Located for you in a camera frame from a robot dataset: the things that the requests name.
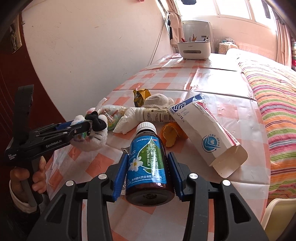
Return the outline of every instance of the metal screw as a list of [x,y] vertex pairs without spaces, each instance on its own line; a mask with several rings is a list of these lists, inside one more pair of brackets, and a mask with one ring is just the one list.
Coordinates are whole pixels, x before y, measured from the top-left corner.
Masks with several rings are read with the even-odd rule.
[[107,175],[105,173],[102,173],[99,175],[99,179],[104,180],[107,178]]
[[69,180],[66,182],[67,187],[73,186],[73,184],[74,184],[74,182],[72,180]]
[[198,178],[198,175],[197,175],[196,173],[190,173],[190,174],[189,174],[189,177],[190,177],[191,179],[197,179],[197,178]]
[[228,181],[228,180],[226,180],[226,179],[223,180],[222,183],[223,183],[223,185],[225,185],[225,186],[230,186],[230,184],[231,184],[230,181]]

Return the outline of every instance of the chair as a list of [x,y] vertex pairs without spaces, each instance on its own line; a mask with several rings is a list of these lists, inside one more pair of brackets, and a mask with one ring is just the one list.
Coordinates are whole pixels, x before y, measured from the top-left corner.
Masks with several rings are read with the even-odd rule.
[[265,210],[261,225],[269,241],[295,240],[296,198],[272,200]]

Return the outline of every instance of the table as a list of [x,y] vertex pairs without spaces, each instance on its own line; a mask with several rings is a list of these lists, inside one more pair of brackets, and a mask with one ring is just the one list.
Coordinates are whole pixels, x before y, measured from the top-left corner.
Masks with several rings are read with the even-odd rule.
[[[211,54],[206,61],[183,60],[178,54],[165,56],[114,89],[106,96],[105,104],[134,106],[132,90],[136,88],[147,88],[151,94],[164,94],[175,103],[203,92],[208,109],[248,153],[246,162],[228,179],[261,220],[270,183],[269,147],[257,102],[235,61],[219,54]],[[162,123],[156,123],[157,131],[162,126]],[[106,145],[98,151],[81,152],[71,145],[55,151],[47,164],[49,197],[53,198],[67,180],[86,182],[104,173],[109,165],[119,161],[121,148],[130,145],[135,132],[135,129],[125,135],[109,132]],[[190,140],[179,140],[167,148],[169,151],[206,180],[222,180],[206,165]],[[213,201],[209,202],[208,240],[213,240]],[[87,240],[86,205],[85,200],[83,240]],[[182,240],[188,207],[189,203],[182,203],[177,197],[162,206],[137,207],[121,196],[115,203],[108,203],[114,241]]]

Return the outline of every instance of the medicine bottle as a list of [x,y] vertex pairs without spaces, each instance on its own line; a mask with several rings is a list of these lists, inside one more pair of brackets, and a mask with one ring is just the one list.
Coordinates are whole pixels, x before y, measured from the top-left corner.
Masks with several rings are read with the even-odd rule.
[[158,206],[175,196],[167,156],[155,126],[140,123],[132,140],[126,175],[126,200],[138,206]]

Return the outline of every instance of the white bottle cap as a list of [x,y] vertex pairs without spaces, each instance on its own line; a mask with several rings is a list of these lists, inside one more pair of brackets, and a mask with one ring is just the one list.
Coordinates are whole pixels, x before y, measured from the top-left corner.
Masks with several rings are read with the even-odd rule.
[[138,127],[137,127],[136,134],[138,134],[142,130],[151,130],[155,134],[157,134],[157,131],[156,131],[155,126],[152,123],[150,123],[150,122],[142,122],[142,123],[140,123],[138,125]]
[[136,116],[136,120],[137,121],[145,121],[145,119],[144,119],[144,109],[145,108],[142,108],[142,107],[138,107],[138,108],[136,108],[136,111],[135,111],[135,116]]

